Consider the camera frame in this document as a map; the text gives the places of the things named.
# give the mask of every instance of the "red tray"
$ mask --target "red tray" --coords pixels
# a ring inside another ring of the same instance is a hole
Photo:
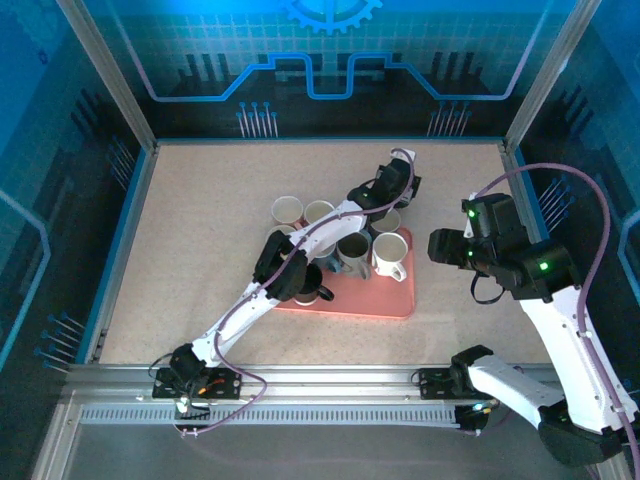
[[[397,282],[391,277],[381,277],[373,269],[369,280],[323,270],[322,284],[335,294],[332,302],[318,299],[313,305],[303,307],[293,300],[289,300],[280,303],[276,309],[290,312],[335,313],[397,320],[410,317],[416,306],[413,238],[411,232],[406,228],[400,228],[398,233],[404,237],[409,245],[409,252],[402,261],[407,270],[407,278],[404,282]]]

